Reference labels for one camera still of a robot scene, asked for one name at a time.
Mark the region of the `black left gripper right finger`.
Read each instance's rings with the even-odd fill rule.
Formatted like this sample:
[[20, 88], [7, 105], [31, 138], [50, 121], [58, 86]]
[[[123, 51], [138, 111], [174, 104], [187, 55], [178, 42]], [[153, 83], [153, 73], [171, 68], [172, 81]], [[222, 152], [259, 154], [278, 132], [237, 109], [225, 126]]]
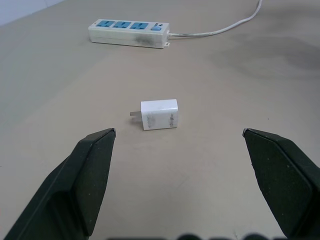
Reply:
[[320, 167], [277, 134], [246, 128], [242, 136], [259, 189], [283, 234], [320, 240]]

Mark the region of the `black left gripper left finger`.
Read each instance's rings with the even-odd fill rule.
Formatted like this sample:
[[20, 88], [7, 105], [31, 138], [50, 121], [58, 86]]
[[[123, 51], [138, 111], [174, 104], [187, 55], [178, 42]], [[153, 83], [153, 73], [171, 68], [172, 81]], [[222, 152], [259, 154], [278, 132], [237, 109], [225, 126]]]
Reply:
[[87, 135], [42, 182], [4, 240], [88, 240], [107, 188], [116, 130]]

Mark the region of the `white charger plug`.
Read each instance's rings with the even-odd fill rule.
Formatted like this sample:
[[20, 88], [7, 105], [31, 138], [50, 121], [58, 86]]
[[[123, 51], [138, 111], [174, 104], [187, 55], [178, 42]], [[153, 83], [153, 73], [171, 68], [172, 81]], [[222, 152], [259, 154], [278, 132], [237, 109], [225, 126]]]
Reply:
[[178, 102], [176, 99], [142, 101], [140, 110], [130, 112], [130, 116], [142, 123], [144, 131], [177, 128]]

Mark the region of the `white power strip blue sockets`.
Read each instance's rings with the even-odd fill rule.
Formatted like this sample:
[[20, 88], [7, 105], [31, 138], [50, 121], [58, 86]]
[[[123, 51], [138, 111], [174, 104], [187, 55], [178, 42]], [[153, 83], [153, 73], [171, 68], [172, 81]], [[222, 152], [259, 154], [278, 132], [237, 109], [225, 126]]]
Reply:
[[88, 27], [93, 43], [164, 49], [170, 25], [165, 22], [98, 19]]

